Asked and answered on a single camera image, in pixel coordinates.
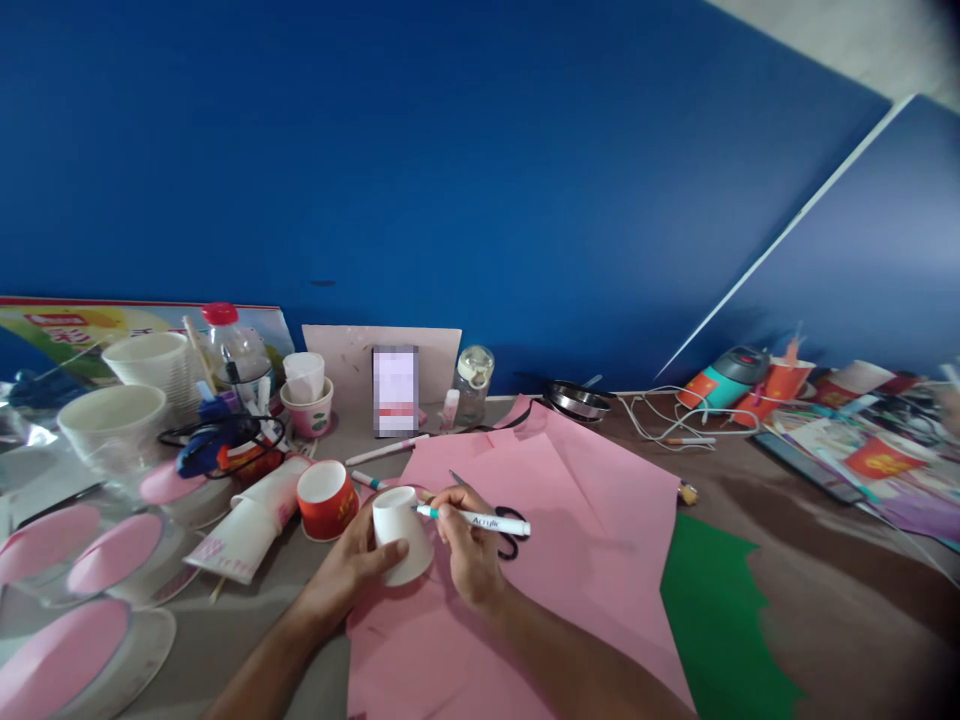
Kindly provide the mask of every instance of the table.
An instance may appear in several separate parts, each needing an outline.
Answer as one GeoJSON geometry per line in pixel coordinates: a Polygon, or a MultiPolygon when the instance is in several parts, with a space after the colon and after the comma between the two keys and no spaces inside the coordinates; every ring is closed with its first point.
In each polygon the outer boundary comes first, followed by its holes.
{"type": "MultiPolygon", "coordinates": [[[[487,422],[502,417],[512,402],[488,401],[487,422]]],[[[424,409],[431,414],[427,427],[435,427],[439,406],[424,409]]],[[[663,424],[649,413],[638,416],[650,428],[663,424]]],[[[391,442],[372,439],[370,417],[337,422],[321,441],[318,459],[343,460],[391,442]]],[[[798,717],[917,717],[927,691],[953,680],[960,645],[953,624],[956,590],[916,560],[893,530],[837,505],[742,437],[719,438],[716,452],[670,452],[643,441],[619,402],[597,431],[694,485],[699,504],[680,512],[760,546],[747,562],[770,602],[761,613],[770,650],[807,695],[797,705],[798,717]]],[[[396,477],[409,456],[380,458],[362,469],[375,477],[396,477]]],[[[915,539],[960,575],[960,558],[934,541],[915,539]]],[[[166,605],[177,617],[176,643],[154,682],[123,717],[196,718],[328,550],[329,545],[308,541],[299,523],[291,523],[249,587],[228,583],[217,604],[210,605],[217,579],[202,574],[166,605]]],[[[0,609],[0,642],[29,636],[58,615],[8,588],[0,609]]],[[[348,670],[349,642],[340,634],[306,670],[287,717],[344,718],[348,670]]]]}

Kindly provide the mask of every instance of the green paper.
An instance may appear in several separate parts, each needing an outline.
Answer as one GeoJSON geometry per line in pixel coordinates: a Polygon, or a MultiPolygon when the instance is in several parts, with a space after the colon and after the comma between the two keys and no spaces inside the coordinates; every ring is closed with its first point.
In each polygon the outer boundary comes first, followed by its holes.
{"type": "Polygon", "coordinates": [[[746,557],[756,545],[677,516],[660,593],[701,720],[793,717],[803,697],[767,650],[746,557]]]}

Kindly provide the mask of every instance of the scissors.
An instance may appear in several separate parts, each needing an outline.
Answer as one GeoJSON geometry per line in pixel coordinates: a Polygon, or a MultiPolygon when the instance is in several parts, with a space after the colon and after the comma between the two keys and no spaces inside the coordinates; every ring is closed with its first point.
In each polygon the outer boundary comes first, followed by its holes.
{"type": "MultiPolygon", "coordinates": [[[[453,475],[453,479],[457,481],[458,485],[466,485],[463,481],[463,478],[457,475],[453,470],[450,470],[450,474],[453,475]]],[[[504,507],[503,505],[497,505],[493,511],[497,514],[497,517],[514,517],[517,520],[526,522],[527,519],[518,513],[513,508],[504,507]]],[[[507,535],[506,533],[500,533],[500,537],[507,541],[510,545],[510,552],[505,553],[503,550],[497,550],[497,555],[500,556],[502,560],[516,560],[517,556],[520,554],[520,546],[517,543],[526,542],[530,538],[524,535],[507,535]]]]}

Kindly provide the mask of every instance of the phone screen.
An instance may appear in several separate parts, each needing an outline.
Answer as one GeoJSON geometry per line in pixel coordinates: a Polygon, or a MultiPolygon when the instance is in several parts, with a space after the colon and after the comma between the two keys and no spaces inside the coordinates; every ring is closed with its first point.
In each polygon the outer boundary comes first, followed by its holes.
{"type": "Polygon", "coordinates": [[[419,348],[373,348],[374,437],[414,437],[420,427],[419,348]]]}

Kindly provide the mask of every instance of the blue wall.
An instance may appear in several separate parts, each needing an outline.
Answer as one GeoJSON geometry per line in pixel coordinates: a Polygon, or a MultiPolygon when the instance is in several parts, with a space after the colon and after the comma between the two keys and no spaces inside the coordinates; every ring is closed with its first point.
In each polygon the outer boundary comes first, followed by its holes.
{"type": "Polygon", "coordinates": [[[698,0],[146,5],[0,9],[0,292],[461,327],[494,392],[648,385],[888,108],[698,0]]]}
{"type": "Polygon", "coordinates": [[[960,116],[918,97],[668,368],[684,383],[732,345],[940,377],[960,354],[960,116]]]}

